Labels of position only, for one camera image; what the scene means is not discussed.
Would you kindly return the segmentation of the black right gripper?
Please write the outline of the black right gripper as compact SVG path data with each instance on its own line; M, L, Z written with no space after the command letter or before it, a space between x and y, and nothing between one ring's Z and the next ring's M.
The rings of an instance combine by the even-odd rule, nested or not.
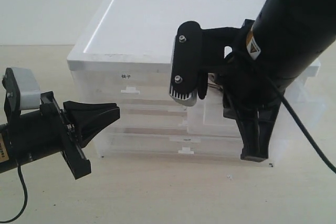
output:
M202 30L202 97L212 73L223 86L224 107L232 109L231 102L238 106L235 120L243 141L240 159L244 161L269 158L279 106L267 80L284 90L283 28L282 22L273 19L247 19L241 28Z

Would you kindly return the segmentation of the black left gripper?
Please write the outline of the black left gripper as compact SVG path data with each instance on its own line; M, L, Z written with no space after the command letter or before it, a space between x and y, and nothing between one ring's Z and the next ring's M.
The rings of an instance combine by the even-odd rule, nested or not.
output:
M52 91L42 93L40 100L40 109L46 112L51 120L52 130L57 133L57 139L60 140L62 156L74 178L80 179L89 175L91 163L75 138L92 140L120 118L120 108L116 103L93 104L67 101L64 102L64 110L62 110Z

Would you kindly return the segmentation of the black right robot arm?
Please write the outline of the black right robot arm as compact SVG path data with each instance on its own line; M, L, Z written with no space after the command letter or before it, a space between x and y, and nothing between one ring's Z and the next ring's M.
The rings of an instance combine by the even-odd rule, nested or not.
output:
M335 0L266 0L255 20L222 32L233 49L212 70L223 115L237 123L241 159L262 162L286 89L335 42Z

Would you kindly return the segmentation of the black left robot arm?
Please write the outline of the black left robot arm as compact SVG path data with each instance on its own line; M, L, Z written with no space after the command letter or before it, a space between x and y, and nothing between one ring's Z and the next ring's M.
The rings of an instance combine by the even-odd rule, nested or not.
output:
M37 110L21 114L5 101L8 122L1 125L1 173L61 153L75 179L91 173L83 148L120 118L116 103L66 101L53 92L41 95Z

